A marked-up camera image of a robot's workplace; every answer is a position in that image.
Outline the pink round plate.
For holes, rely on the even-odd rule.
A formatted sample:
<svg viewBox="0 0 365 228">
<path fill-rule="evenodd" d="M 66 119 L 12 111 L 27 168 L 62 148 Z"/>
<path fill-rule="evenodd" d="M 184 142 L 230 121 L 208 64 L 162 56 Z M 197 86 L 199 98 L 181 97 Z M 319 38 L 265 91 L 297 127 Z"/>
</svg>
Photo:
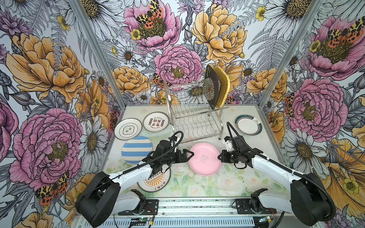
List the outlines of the pink round plate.
<svg viewBox="0 0 365 228">
<path fill-rule="evenodd" d="M 221 168 L 218 149 L 206 142 L 195 144 L 190 152 L 194 153 L 188 161 L 191 169 L 201 176 L 212 176 Z"/>
</svg>

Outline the black floral square plate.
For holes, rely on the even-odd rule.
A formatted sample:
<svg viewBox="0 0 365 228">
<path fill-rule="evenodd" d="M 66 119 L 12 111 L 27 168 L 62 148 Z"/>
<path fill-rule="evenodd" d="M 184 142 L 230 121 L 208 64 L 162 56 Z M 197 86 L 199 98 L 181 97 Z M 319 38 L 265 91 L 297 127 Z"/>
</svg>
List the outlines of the black floral square plate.
<svg viewBox="0 0 365 228">
<path fill-rule="evenodd" d="M 214 110 L 218 103 L 218 97 L 221 89 L 221 82 L 217 73 L 211 66 L 206 67 L 205 76 L 203 79 L 203 94 L 208 101 L 212 110 Z"/>
</svg>

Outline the yellow woven square plate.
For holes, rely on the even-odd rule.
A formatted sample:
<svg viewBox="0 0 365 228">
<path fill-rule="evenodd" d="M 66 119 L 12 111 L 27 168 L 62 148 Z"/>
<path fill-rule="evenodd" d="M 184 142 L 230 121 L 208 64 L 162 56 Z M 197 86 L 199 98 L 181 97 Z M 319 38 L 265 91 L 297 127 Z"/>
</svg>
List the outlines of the yellow woven square plate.
<svg viewBox="0 0 365 228">
<path fill-rule="evenodd" d="M 215 73 L 217 74 L 219 81 L 221 83 L 220 93 L 217 101 L 217 108 L 222 108 L 226 101 L 227 95 L 230 90 L 230 76 L 220 67 L 217 66 L 214 68 Z"/>
</svg>

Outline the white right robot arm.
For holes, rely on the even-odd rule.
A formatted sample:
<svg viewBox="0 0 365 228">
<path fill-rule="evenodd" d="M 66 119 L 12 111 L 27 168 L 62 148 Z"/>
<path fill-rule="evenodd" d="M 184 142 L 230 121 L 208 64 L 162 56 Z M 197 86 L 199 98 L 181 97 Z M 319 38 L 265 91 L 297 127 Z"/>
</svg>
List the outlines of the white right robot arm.
<svg viewBox="0 0 365 228">
<path fill-rule="evenodd" d="M 256 169 L 280 183 L 287 194 L 270 193 L 261 188 L 251 194 L 249 208 L 254 213 L 276 209 L 290 213 L 307 226 L 330 221 L 336 214 L 335 204 L 319 177 L 304 174 L 269 158 L 257 148 L 250 148 L 241 136 L 225 137 L 226 148 L 218 159 L 223 163 L 239 164 Z"/>
</svg>

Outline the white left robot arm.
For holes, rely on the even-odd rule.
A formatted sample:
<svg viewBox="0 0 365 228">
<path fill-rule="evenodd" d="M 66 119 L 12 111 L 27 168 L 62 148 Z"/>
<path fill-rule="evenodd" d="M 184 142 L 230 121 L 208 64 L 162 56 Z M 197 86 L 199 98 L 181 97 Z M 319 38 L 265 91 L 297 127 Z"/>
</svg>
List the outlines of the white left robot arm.
<svg viewBox="0 0 365 228">
<path fill-rule="evenodd" d="M 75 208 L 93 227 L 104 223 L 109 216 L 121 212 L 140 214 L 147 208 L 146 197 L 136 189 L 124 193 L 132 185 L 162 172 L 163 166 L 188 162 L 194 153 L 179 150 L 178 141 L 161 140 L 139 164 L 122 172 L 94 176 L 78 197 Z"/>
</svg>

